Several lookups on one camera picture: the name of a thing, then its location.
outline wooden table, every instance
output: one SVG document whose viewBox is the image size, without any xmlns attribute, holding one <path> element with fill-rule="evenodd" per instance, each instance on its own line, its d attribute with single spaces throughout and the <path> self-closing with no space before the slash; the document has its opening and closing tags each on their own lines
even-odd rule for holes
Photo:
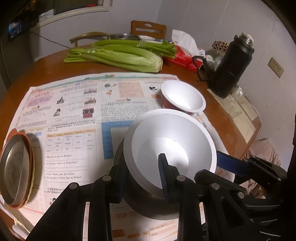
<svg viewBox="0 0 296 241">
<path fill-rule="evenodd" d="M 97 63 L 65 64 L 63 63 L 63 59 L 65 58 L 67 53 L 68 50 L 64 50 L 39 59 L 27 72 L 25 72 L 15 83 L 11 85 L 1 103 L 1 145 L 3 145 L 3 141 L 5 139 L 15 111 L 17 110 L 21 100 L 31 86 L 39 86 L 47 84 L 49 82 L 83 74 L 97 74 L 104 72 L 130 72 L 125 69 Z M 253 125 L 256 128 L 256 131 L 254 132 L 250 141 L 246 143 L 231 117 L 207 91 L 206 82 L 199 81 L 196 73 L 190 72 L 185 68 L 172 64 L 168 61 L 164 61 L 163 69 L 160 73 L 177 75 L 180 80 L 186 81 L 187 83 L 193 85 L 203 94 L 207 103 L 207 107 L 204 112 L 207 115 L 209 121 L 220 135 L 228 153 L 231 156 L 241 159 L 248 151 L 249 147 L 255 140 L 260 130 L 261 122 L 259 118 L 257 117 L 253 121 Z M 11 219 L 5 213 L 0 211 L 0 216 L 3 218 L 4 222 L 7 225 L 10 224 Z"/>
</svg>

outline metal screw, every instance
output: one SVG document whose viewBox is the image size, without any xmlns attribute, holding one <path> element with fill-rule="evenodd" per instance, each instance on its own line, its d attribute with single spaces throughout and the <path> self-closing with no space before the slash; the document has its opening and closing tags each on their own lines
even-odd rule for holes
<svg viewBox="0 0 296 241">
<path fill-rule="evenodd" d="M 111 177 L 109 175 L 103 176 L 103 181 L 107 182 L 107 181 L 110 181 L 110 180 L 111 180 Z"/>
<path fill-rule="evenodd" d="M 212 183 L 211 187 L 215 190 L 218 190 L 220 188 L 220 185 L 218 183 Z"/>
<path fill-rule="evenodd" d="M 180 181 L 180 182 L 183 182 L 186 180 L 186 177 L 182 176 L 182 175 L 179 175 L 177 176 L 177 180 Z"/>
<path fill-rule="evenodd" d="M 69 188 L 70 189 L 75 189 L 77 187 L 77 183 L 71 183 L 70 185 L 69 185 Z"/>
<path fill-rule="evenodd" d="M 239 192 L 237 195 L 239 196 L 239 198 L 244 198 L 244 193 L 243 192 Z"/>
</svg>

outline electrical socket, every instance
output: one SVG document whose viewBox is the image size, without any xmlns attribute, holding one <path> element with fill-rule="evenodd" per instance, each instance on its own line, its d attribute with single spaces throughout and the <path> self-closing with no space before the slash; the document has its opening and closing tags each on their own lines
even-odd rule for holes
<svg viewBox="0 0 296 241">
<path fill-rule="evenodd" d="M 280 78 L 283 75 L 284 69 L 279 65 L 274 58 L 271 58 L 268 66 L 275 72 L 275 74 Z"/>
</svg>

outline white bowl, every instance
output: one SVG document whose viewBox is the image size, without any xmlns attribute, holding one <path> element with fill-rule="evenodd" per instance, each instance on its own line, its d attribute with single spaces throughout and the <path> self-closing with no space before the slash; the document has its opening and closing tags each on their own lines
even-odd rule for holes
<svg viewBox="0 0 296 241">
<path fill-rule="evenodd" d="M 208 131 L 193 117 L 177 110 L 157 109 L 138 117 L 127 130 L 123 145 L 126 165 L 146 191 L 163 197 L 158 155 L 194 179 L 206 169 L 215 172 L 217 156 Z"/>
<path fill-rule="evenodd" d="M 168 102 L 189 114 L 202 112 L 205 109 L 206 102 L 203 95 L 186 82 L 167 80 L 161 85 L 161 92 Z"/>
</svg>

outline white tissue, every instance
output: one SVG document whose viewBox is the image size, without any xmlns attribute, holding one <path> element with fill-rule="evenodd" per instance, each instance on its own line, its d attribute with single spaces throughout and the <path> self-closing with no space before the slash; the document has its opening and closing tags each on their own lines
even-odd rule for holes
<svg viewBox="0 0 296 241">
<path fill-rule="evenodd" d="M 173 29 L 172 41 L 178 45 L 188 56 L 205 56 L 205 51 L 196 46 L 195 40 L 187 33 Z"/>
</svg>

